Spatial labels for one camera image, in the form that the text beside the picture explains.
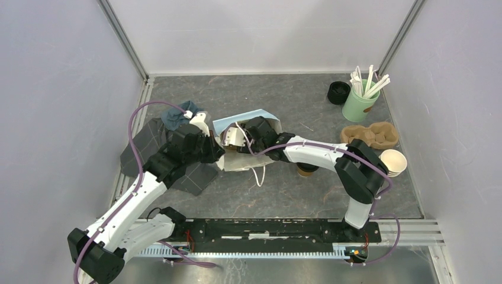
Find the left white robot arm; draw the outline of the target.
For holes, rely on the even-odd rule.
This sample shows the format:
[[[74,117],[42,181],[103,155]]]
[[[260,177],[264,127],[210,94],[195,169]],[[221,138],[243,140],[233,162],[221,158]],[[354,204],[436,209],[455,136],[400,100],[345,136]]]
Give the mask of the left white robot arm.
[[[126,193],[87,229],[75,228],[67,237],[75,262],[75,283],[111,283],[125,264],[155,242],[181,240],[186,225],[162,214],[132,229],[147,207],[163,195],[195,163],[219,161],[224,149],[209,129],[184,124],[140,166]]]

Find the light blue paper bag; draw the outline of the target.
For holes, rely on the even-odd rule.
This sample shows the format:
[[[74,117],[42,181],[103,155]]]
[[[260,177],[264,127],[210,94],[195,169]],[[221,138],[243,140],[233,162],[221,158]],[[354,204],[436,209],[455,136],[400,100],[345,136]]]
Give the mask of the light blue paper bag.
[[[235,125],[239,127],[244,134],[244,130],[242,129],[240,124],[246,123],[255,117],[266,118],[272,128],[277,131],[277,133],[282,132],[281,122],[276,116],[269,113],[268,111],[265,111],[264,109],[257,109],[254,111],[244,112],[230,117],[214,120],[213,127],[215,130],[216,141],[220,146],[222,146],[221,135],[224,130],[229,128],[229,126]],[[243,146],[245,149],[247,148],[247,140],[249,139],[246,139],[246,145]],[[266,165],[273,163],[272,159],[264,154],[258,156],[248,153],[239,153],[237,150],[231,151],[225,149],[224,147],[223,149],[225,150],[225,154],[219,161],[216,162],[216,165],[220,170],[225,172],[242,172],[251,170],[255,176],[256,184],[259,187],[263,185],[266,173]]]

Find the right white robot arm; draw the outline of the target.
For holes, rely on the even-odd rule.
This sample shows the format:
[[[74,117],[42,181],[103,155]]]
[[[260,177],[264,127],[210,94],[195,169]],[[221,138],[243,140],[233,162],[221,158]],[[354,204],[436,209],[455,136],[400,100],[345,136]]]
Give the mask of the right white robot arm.
[[[335,172],[349,195],[342,234],[349,241],[358,241],[365,235],[374,201],[390,179],[387,166],[364,141],[322,143],[293,133],[278,133],[264,117],[237,122],[235,127],[243,134],[242,153]]]

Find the brown pulp cup carrier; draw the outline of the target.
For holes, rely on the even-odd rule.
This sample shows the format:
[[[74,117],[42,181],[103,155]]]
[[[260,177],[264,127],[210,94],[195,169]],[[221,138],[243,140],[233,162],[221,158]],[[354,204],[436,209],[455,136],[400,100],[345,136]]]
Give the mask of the brown pulp cup carrier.
[[[221,144],[225,149],[236,151],[242,146],[242,134],[236,128],[228,129],[221,135]]]

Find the brown paper coffee cup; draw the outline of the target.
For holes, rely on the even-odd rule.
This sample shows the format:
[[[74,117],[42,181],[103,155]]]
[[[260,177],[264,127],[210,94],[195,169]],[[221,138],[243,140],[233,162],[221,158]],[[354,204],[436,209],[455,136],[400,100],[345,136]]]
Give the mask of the brown paper coffee cup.
[[[318,169],[319,167],[315,165],[306,163],[297,163],[297,173],[302,177],[309,177]]]

